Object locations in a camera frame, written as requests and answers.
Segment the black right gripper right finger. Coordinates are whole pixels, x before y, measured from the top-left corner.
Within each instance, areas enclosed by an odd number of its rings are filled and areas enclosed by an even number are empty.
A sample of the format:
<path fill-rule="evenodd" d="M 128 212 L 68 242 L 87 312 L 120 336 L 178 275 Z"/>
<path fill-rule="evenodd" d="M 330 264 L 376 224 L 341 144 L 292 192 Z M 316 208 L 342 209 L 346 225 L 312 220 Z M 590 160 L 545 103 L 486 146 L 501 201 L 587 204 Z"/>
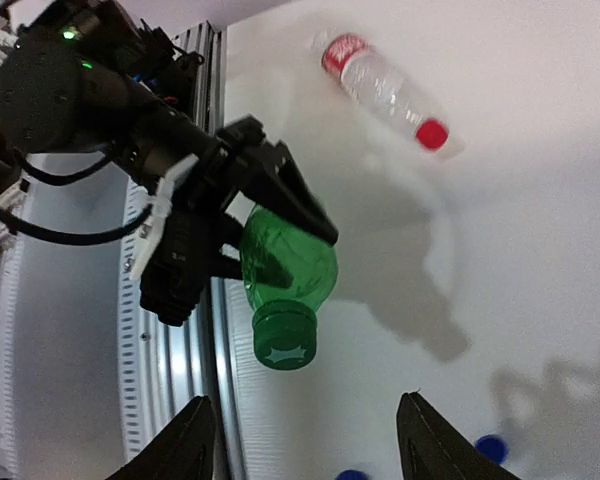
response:
<path fill-rule="evenodd" d="M 518 480 L 479 453 L 418 392 L 402 395 L 396 425 L 406 480 Z"/>

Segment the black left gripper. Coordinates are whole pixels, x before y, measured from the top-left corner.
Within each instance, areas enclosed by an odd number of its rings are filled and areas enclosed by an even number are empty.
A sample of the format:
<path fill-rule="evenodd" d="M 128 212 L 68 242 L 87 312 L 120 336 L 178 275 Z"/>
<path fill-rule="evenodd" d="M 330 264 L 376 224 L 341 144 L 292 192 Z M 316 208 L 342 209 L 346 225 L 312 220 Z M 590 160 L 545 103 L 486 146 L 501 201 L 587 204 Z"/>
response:
<path fill-rule="evenodd" d="M 244 117 L 211 135 L 192 125 L 189 151 L 198 157 L 184 182 L 184 211 L 223 213 L 237 193 L 329 245 L 339 231 L 310 192 L 287 145 L 267 140 L 262 124 Z M 223 214 L 212 230 L 209 274 L 213 277 L 287 289 L 292 274 L 262 246 L 255 233 Z"/>

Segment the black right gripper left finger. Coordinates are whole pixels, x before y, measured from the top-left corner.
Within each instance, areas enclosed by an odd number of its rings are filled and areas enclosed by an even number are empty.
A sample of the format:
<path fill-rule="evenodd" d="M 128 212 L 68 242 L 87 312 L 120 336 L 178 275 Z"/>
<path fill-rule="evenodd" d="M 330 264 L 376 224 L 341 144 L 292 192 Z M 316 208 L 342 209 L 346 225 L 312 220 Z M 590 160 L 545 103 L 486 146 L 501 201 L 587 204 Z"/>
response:
<path fill-rule="evenodd" d="M 210 399 L 194 397 L 134 459 L 107 480 L 211 480 L 215 432 Z"/>

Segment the green plastic bottle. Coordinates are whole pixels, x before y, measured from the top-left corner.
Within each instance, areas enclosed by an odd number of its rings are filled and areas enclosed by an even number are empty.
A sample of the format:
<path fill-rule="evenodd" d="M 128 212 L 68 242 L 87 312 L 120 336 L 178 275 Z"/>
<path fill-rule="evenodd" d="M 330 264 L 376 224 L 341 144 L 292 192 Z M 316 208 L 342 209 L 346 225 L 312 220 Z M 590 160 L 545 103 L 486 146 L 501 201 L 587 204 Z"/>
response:
<path fill-rule="evenodd" d="M 287 289 L 243 282 L 255 357 L 273 370 L 301 369 L 317 353 L 317 312 L 337 283 L 335 248 L 261 206 L 245 226 L 293 276 Z"/>

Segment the blue Pepsi bottle cap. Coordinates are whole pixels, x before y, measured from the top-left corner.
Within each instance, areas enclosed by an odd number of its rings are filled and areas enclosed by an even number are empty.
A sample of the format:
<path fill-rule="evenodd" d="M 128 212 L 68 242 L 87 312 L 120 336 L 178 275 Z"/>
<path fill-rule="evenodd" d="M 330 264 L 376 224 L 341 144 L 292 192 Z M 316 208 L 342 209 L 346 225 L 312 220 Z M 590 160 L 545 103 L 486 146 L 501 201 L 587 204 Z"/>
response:
<path fill-rule="evenodd" d="M 509 455 L 509 445 L 499 435 L 485 435 L 478 438 L 475 442 L 475 449 L 497 465 L 502 465 Z"/>

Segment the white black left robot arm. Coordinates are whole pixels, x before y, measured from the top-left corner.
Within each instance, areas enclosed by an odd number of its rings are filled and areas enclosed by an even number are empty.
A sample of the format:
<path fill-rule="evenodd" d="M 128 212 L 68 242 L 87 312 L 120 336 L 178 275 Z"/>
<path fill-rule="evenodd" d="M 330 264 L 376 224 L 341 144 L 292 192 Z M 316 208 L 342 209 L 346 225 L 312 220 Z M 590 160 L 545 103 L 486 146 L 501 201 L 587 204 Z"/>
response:
<path fill-rule="evenodd" d="M 16 162 L 49 186 L 90 178 L 87 168 L 59 178 L 27 156 L 101 152 L 147 192 L 141 213 L 114 230 L 53 231 L 0 206 L 10 230 L 49 243 L 96 246 L 134 235 L 131 277 L 146 295 L 191 299 L 213 277 L 241 279 L 241 248 L 251 227 L 228 213 L 237 195 L 252 200 L 297 236 L 332 247 L 338 230 L 311 194 L 288 147 L 270 142 L 247 116 L 213 133 L 186 107 L 194 99 L 196 53 L 160 29 L 135 24 L 115 1 L 56 1 L 17 37 L 0 66 L 0 128 Z"/>

